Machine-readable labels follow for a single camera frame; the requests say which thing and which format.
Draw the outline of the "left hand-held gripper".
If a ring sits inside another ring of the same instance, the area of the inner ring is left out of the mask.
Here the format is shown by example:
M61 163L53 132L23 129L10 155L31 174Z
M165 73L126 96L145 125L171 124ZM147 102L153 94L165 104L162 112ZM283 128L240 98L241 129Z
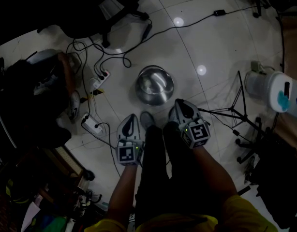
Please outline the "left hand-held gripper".
M135 141L119 140L116 147L118 163L123 166L139 165L145 142L140 140L138 118L135 114L127 116L118 126L118 139L132 139Z

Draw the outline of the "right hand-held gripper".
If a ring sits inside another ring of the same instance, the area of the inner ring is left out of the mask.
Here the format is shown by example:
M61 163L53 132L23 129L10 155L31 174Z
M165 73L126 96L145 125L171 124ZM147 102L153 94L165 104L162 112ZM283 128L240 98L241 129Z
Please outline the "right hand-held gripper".
M205 145L210 139L208 123L200 117L198 108L189 101L175 100L181 138L190 149Z

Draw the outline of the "steel bucket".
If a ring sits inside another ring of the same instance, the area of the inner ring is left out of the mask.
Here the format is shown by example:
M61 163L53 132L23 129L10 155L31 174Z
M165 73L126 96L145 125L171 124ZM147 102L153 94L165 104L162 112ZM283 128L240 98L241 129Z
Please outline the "steel bucket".
M142 78L150 78L152 88L143 89L141 85ZM136 81L135 93L138 99L149 106L161 106L165 104L174 93L174 82L168 72L157 65L148 65L143 68Z

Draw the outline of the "person's right forearm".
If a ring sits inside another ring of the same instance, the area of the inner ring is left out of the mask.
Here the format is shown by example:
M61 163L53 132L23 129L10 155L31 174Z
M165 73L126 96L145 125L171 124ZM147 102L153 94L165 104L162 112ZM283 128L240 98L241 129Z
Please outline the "person's right forearm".
M193 154L210 190L221 204L224 204L228 198L237 195L231 176L203 146L194 148Z

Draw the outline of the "person's left forearm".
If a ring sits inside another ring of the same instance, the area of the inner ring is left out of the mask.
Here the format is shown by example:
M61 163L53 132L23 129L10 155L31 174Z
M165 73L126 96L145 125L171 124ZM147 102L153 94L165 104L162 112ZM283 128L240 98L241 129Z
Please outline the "person's left forearm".
M128 227L129 217L133 209L137 168L137 165L124 168L110 198L106 215L106 218L121 223L125 228Z

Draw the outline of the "person's right grey shoe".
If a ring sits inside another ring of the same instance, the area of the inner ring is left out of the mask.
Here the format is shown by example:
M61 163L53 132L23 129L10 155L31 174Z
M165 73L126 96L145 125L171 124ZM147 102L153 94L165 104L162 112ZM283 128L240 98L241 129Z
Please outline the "person's right grey shoe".
M168 113L168 121L179 124L179 117L176 106L173 106Z

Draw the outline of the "person's grey shoe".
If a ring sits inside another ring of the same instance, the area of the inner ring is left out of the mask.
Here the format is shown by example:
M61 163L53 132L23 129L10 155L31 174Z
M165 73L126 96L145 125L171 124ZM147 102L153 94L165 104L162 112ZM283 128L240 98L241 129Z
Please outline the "person's grey shoe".
M143 111L140 115L140 123L144 130L147 130L151 126L155 126L155 120L151 113Z
M168 113L168 121L179 124L179 117L176 106L173 106Z

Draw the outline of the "person's left grey shoe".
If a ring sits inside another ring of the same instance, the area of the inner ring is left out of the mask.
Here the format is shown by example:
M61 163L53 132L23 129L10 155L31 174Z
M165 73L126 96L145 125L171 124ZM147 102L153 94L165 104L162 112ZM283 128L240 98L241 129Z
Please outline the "person's left grey shoe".
M143 111L140 115L140 123L144 130L147 130L151 126L155 126L155 120L151 113Z

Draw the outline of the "white power strip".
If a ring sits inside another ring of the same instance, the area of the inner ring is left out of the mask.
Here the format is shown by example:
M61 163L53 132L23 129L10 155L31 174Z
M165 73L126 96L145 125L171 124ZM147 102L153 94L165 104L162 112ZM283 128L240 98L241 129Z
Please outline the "white power strip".
M99 89L103 83L110 77L110 72L105 71L105 74L102 74L101 76L94 76L90 79L89 84L91 88Z
M100 134L103 131L102 126L88 113L83 115L81 124L85 129L94 134Z

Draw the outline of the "person's left leg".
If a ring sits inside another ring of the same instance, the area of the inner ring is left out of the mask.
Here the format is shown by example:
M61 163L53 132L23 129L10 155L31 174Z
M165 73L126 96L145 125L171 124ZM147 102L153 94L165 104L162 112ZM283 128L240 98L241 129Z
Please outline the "person's left leg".
M168 184L163 132L153 125L146 130L141 180L135 195L136 227L167 211Z

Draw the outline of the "person's leg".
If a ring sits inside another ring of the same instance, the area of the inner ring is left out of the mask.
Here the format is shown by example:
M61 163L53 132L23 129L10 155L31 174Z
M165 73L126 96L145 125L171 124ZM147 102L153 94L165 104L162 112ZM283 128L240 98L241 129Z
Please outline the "person's leg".
M172 164L172 190L182 201L175 207L181 213L202 214L219 218L222 206L210 190L197 164L193 149L180 136L178 124L169 122L163 129L165 147Z
M136 227L167 211L168 184L163 132L153 125L146 130L141 180L135 195Z

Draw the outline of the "black tripod stand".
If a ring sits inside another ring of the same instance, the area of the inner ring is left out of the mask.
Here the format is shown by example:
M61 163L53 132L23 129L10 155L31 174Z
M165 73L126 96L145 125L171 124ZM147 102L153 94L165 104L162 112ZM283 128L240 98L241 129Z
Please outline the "black tripod stand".
M242 82L240 71L237 72L237 76L239 78L240 87L239 87L238 92L235 96L235 99L232 102L230 107L218 108L218 109L213 109L213 110L206 110L206 109L199 108L198 110L201 112L209 113L211 115L230 117L234 120L235 126L238 125L237 120L239 119L239 120L241 120L241 122L248 123L262 136L265 136L266 132L262 130L261 118L257 117L257 119L256 119L256 122L259 122L258 126L254 122L250 121L248 118L244 87L243 87L243 82ZM242 97L242 100L243 100L243 113L241 113L235 109L235 105L236 105L237 101L239 100L240 96Z

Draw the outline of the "person's right leg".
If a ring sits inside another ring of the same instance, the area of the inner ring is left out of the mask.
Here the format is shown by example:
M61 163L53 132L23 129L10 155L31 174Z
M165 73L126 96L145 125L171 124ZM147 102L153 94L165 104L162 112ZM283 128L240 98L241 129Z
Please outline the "person's right leg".
M197 164L193 149L180 136L178 124L169 122L163 129L165 147L172 164L172 190L182 201L175 207L181 213L202 214L219 218L222 206L210 190Z

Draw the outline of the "white toilet with blue stains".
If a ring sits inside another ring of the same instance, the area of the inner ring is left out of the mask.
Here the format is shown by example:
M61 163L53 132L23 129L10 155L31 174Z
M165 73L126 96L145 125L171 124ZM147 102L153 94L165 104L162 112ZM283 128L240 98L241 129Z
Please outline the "white toilet with blue stains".
M279 113L277 95L282 90L290 102L285 113L297 119L297 80L270 66L263 66L258 61L252 61L251 70L245 76L245 89L249 95L262 100L277 113Z

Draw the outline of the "teal cloth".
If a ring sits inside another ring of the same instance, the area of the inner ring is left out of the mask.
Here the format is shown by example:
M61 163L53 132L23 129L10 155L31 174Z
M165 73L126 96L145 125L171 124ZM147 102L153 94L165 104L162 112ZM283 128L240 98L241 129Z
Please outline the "teal cloth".
M284 113L288 110L290 102L289 102L289 98L287 95L284 94L284 92L282 90L280 90L278 92L277 95L277 107L278 107L278 112L279 113Z

